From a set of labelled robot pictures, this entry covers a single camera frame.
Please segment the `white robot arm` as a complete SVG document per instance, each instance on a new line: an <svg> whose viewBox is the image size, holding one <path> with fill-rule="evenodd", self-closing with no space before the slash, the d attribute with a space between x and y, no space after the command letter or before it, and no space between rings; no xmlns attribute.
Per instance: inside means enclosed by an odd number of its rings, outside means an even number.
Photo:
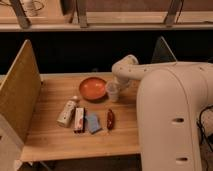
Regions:
<svg viewBox="0 0 213 171"><path fill-rule="evenodd" d="M140 65L128 55L112 66L120 85L139 82L137 125L142 171L202 171L197 119L213 105L213 64Z"/></svg>

